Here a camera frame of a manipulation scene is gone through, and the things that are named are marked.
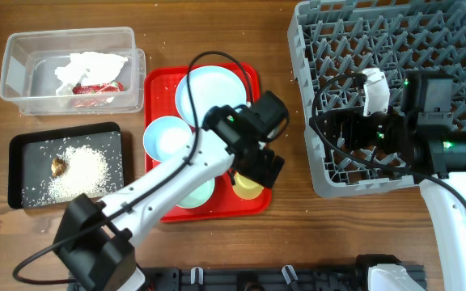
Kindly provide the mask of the yellow cup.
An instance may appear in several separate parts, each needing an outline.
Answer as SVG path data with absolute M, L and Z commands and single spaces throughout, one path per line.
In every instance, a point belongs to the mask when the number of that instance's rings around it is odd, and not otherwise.
M 242 176 L 240 173 L 235 173 L 234 181 L 233 191 L 243 200 L 256 199 L 264 190 L 263 186 Z

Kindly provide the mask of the green bowl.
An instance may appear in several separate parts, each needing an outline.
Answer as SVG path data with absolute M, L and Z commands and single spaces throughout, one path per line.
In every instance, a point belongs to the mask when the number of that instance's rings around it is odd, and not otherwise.
M 177 206 L 182 209 L 195 209 L 205 204 L 212 197 L 215 179 L 210 179 L 181 200 Z

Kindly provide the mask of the light blue plate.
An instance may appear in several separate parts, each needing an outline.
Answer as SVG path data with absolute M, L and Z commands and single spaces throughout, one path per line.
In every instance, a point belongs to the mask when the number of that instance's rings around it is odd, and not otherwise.
M 220 66 L 203 66 L 190 73 L 190 89 L 199 125 L 214 106 L 234 108 L 247 102 L 247 92 L 240 78 Z M 194 127 L 194 115 L 189 102 L 188 81 L 184 76 L 176 88 L 175 104 L 181 118 Z

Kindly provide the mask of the light blue bowl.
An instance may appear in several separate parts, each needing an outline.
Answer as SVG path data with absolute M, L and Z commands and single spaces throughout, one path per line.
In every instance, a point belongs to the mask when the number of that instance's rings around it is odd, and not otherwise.
M 151 121 L 143 134 L 146 154 L 157 162 L 164 162 L 186 145 L 193 132 L 179 117 L 162 116 Z

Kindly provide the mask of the red snack wrapper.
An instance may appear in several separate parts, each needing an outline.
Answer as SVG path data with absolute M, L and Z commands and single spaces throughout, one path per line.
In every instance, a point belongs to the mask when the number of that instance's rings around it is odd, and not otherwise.
M 120 82 L 113 81 L 113 82 L 107 82 L 107 83 L 96 84 L 96 85 L 86 85 L 86 86 L 77 84 L 72 89 L 72 92 L 74 95 L 85 95 L 85 94 L 104 94 L 104 93 L 111 93 L 111 92 L 120 92 L 123 90 L 124 90 L 124 87 Z

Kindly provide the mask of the white rice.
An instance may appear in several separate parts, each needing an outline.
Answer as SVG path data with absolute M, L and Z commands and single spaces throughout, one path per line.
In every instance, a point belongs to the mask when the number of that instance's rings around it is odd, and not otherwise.
M 67 164 L 57 178 L 51 171 L 54 158 Z M 125 184 L 121 134 L 111 131 L 27 144 L 21 173 L 24 208 L 64 203 L 81 194 L 106 196 Z

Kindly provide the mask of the brown mushroom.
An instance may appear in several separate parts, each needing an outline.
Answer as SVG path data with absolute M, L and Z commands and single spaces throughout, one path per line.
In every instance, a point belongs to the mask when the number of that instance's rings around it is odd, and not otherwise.
M 67 164 L 60 158 L 54 158 L 51 164 L 52 177 L 57 178 L 65 173 Z

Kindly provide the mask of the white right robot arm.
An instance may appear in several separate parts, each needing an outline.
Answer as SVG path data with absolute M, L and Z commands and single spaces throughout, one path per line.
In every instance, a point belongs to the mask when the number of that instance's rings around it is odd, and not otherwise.
M 316 96 L 309 125 L 345 158 L 414 177 L 433 223 L 444 286 L 466 290 L 466 131 L 453 127 L 452 77 L 408 72 L 399 112 L 389 107 L 380 69 L 340 74 L 325 84 L 349 80 L 364 94 L 364 105 L 320 112 Z

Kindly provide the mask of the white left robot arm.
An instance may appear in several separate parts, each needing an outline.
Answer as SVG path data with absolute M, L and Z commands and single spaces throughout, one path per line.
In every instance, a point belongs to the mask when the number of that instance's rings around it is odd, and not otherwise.
M 85 290 L 139 289 L 145 277 L 135 248 L 176 204 L 229 170 L 271 188 L 284 159 L 261 146 L 289 119 L 286 105 L 266 91 L 251 106 L 213 107 L 191 145 L 129 186 L 98 201 L 82 194 L 66 207 L 54 253 Z

